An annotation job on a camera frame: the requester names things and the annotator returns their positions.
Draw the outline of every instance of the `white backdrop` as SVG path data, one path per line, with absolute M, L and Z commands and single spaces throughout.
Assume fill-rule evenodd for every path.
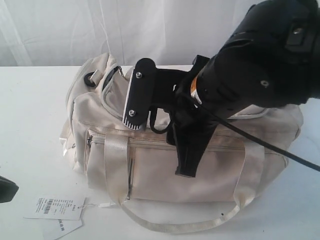
M 261 0 L 0 0 L 0 66 L 121 65 L 213 56 Z

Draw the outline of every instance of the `barcode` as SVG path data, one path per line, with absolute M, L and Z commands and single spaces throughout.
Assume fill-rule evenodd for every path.
M 47 203 L 47 205 L 45 207 L 44 214 L 48 214 L 49 213 L 49 210 L 51 208 L 51 205 L 52 205 L 53 201 L 54 201 L 53 199 L 49 199 L 49 201 L 48 201 L 48 203 Z
M 59 220 L 59 224 L 60 224 L 61 231 L 64 231 L 65 228 L 64 228 L 64 224 L 63 224 L 62 220 Z

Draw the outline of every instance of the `bag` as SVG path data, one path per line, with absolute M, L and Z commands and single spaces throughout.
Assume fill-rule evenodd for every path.
M 110 198 L 134 221 L 158 232 L 189 233 L 219 226 L 231 219 L 286 168 L 288 160 L 219 125 L 195 178 L 175 175 L 174 146 L 165 134 L 135 132 L 122 123 L 132 70 L 123 76 L 108 53 L 88 60 L 66 96 L 68 121 L 60 139 L 74 170 L 85 173 L 90 188 L 107 189 Z M 296 105 L 265 109 L 250 106 L 233 117 L 233 125 L 281 149 L 300 133 L 303 116 Z M 159 112 L 156 128 L 169 117 Z M 235 202 L 229 213 L 188 224 L 148 222 L 129 210 L 126 199 L 174 203 Z

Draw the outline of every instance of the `paper tag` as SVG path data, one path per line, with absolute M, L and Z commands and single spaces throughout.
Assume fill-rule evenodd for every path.
M 82 221 L 41 219 L 40 226 L 44 240 L 56 240 L 81 227 Z
M 25 218 L 79 220 L 85 199 L 83 196 L 40 196 L 28 208 Z

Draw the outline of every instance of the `bag handle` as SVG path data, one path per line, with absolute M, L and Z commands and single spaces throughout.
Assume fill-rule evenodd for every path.
M 265 149 L 263 146 L 244 140 L 245 158 L 234 189 L 234 209 L 213 220 L 184 224 L 159 224 L 147 221 L 124 205 L 128 185 L 128 137 L 108 134 L 104 141 L 104 162 L 106 185 L 110 198 L 136 223 L 149 230 L 163 233 L 183 234 L 213 229 L 233 218 L 256 197 L 264 168 Z

